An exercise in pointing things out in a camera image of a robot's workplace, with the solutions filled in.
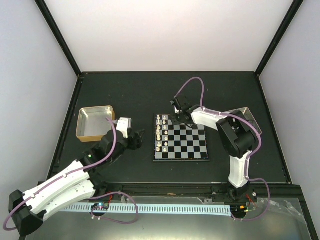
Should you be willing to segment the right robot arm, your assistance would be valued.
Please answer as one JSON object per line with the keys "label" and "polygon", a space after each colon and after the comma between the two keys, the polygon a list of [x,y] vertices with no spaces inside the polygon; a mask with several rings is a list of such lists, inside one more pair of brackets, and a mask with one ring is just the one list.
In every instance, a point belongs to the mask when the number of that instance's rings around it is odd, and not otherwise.
{"label": "right robot arm", "polygon": [[262,145],[262,130],[249,108],[218,112],[199,105],[175,106],[170,117],[174,125],[203,125],[218,132],[230,159],[227,195],[233,202],[240,201],[250,185],[250,158]]}

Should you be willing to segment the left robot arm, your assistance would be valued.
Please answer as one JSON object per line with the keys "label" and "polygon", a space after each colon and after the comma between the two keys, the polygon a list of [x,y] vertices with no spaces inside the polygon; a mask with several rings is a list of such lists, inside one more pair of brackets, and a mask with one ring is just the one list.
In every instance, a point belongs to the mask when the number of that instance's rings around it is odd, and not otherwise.
{"label": "left robot arm", "polygon": [[33,189],[9,195],[9,217],[21,237],[38,230],[60,210],[83,200],[111,199],[101,173],[102,166],[118,160],[126,150],[140,149],[144,130],[110,130],[63,171]]}

